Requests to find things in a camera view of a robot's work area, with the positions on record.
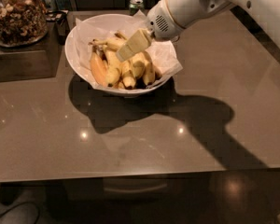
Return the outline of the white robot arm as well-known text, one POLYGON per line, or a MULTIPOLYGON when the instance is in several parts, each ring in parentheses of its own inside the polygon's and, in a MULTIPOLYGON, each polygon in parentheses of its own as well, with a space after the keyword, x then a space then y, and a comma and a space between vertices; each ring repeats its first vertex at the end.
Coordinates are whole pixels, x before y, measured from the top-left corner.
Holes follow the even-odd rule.
POLYGON ((130 36, 117 56, 126 61, 152 41, 170 40, 195 22, 233 6, 242 8, 280 48, 280 0, 160 0, 148 12, 145 26, 130 36))

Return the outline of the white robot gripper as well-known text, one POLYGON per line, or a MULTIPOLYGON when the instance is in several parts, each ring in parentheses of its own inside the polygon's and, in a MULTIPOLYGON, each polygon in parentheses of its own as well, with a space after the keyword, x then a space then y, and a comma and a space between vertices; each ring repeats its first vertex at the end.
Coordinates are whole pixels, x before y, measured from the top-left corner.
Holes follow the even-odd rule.
POLYGON ((208 19, 235 7, 227 0, 160 0, 147 14, 147 29, 139 28, 125 38, 116 55, 121 62, 149 48, 153 38, 157 41, 171 40, 199 20, 208 19))

